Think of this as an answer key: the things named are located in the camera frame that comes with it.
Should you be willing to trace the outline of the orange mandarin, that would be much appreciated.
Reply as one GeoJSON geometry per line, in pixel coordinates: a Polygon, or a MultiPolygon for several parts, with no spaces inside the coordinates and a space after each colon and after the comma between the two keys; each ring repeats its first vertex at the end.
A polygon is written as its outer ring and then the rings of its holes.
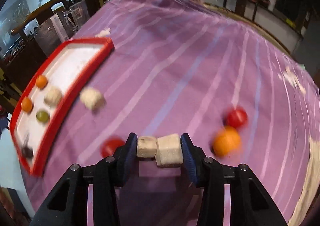
{"type": "Polygon", "coordinates": [[[24,99],[21,102],[21,109],[22,111],[26,113],[30,113],[33,109],[33,102],[31,101],[30,98],[24,97],[24,99]]]}
{"type": "Polygon", "coordinates": [[[237,151],[241,147],[241,137],[238,131],[230,126],[225,126],[213,137],[211,148],[213,153],[223,158],[237,151]]]}
{"type": "Polygon", "coordinates": [[[46,86],[47,86],[47,84],[48,84],[48,79],[47,79],[47,77],[46,76],[44,76],[44,75],[39,75],[38,77],[37,77],[37,79],[36,79],[36,86],[37,86],[37,88],[39,88],[39,89],[44,89],[46,86]]]}

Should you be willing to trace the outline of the red tomato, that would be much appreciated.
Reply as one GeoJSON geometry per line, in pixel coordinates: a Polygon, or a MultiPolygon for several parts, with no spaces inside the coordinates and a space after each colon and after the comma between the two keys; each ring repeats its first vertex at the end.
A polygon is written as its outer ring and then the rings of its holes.
{"type": "Polygon", "coordinates": [[[243,127],[247,122],[247,112],[241,107],[232,109],[225,117],[225,125],[236,129],[243,127]]]}
{"type": "Polygon", "coordinates": [[[118,136],[110,136],[100,146],[100,154],[102,158],[112,156],[116,149],[123,146],[125,141],[118,136]]]}

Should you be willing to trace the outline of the beige cube block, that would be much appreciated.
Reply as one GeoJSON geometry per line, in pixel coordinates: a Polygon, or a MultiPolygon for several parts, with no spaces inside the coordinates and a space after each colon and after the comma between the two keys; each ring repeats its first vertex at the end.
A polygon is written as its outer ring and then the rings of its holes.
{"type": "Polygon", "coordinates": [[[181,139],[177,133],[157,138],[156,164],[172,167],[183,164],[181,139]]]}

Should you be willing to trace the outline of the small beige block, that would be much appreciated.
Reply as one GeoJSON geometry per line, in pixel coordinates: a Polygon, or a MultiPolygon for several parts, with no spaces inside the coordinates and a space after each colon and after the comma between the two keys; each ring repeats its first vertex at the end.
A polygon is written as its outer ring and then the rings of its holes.
{"type": "Polygon", "coordinates": [[[154,158],[157,152],[157,139],[153,136],[141,136],[137,140],[136,156],[154,158]]]}

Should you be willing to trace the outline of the large beige layered block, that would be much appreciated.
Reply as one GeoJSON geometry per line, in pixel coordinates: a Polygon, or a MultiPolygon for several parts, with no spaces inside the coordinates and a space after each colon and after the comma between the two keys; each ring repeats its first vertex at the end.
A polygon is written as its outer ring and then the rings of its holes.
{"type": "Polygon", "coordinates": [[[95,88],[83,88],[80,92],[80,101],[91,111],[97,111],[105,104],[103,94],[95,88]]]}

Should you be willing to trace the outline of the cream knitted cloth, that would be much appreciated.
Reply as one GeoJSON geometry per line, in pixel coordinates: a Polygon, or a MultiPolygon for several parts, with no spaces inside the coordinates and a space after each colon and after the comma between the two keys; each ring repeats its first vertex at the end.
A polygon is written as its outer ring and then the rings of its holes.
{"type": "Polygon", "coordinates": [[[289,225],[300,225],[310,210],[319,188],[319,140],[309,137],[310,156],[301,196],[289,220],[289,225]]]}

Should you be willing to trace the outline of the green grape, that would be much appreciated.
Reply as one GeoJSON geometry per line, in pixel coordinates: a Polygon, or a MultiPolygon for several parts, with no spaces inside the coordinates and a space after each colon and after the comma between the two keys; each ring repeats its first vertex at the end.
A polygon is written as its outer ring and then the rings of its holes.
{"type": "Polygon", "coordinates": [[[46,110],[39,110],[36,113],[36,119],[40,122],[40,123],[47,123],[50,120],[50,114],[46,111],[46,110]]]}

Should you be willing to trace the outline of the red rimmed white tray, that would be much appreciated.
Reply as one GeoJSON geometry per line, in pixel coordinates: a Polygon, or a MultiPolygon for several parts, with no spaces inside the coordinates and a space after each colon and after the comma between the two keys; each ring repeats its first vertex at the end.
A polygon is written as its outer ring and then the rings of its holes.
{"type": "Polygon", "coordinates": [[[65,41],[32,77],[10,120],[18,159],[29,175],[42,176],[67,112],[113,50],[112,39],[107,37],[65,41]]]}

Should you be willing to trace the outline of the purple striped tablecloth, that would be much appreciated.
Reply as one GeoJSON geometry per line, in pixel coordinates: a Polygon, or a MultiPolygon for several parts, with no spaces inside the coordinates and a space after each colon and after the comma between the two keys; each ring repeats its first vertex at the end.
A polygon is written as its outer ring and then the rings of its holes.
{"type": "Polygon", "coordinates": [[[221,159],[246,163],[287,223],[319,140],[319,90],[306,70],[250,26],[187,0],[113,0],[75,35],[109,30],[115,50],[88,82],[106,105],[93,114],[75,101],[40,178],[24,176],[34,209],[73,163],[97,163],[109,136],[188,133],[210,141],[235,106],[248,115],[242,146],[221,159]]]}

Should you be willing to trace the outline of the wooden chair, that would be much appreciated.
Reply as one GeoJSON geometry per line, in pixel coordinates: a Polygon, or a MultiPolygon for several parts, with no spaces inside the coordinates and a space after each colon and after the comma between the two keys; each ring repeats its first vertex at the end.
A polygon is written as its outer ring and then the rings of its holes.
{"type": "Polygon", "coordinates": [[[74,35],[75,28],[68,1],[50,0],[31,12],[10,34],[18,34],[28,46],[40,49],[47,58],[62,42],[74,35]],[[36,21],[36,26],[29,38],[25,28],[33,21],[36,21]]]}

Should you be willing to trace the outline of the white thermos bottle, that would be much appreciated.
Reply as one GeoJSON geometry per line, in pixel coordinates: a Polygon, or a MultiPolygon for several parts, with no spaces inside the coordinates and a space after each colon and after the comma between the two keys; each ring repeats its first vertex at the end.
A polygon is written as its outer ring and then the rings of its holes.
{"type": "Polygon", "coordinates": [[[269,11],[273,11],[274,10],[274,8],[275,8],[275,5],[276,5],[276,1],[277,0],[269,0],[269,4],[268,4],[268,10],[269,11]]]}

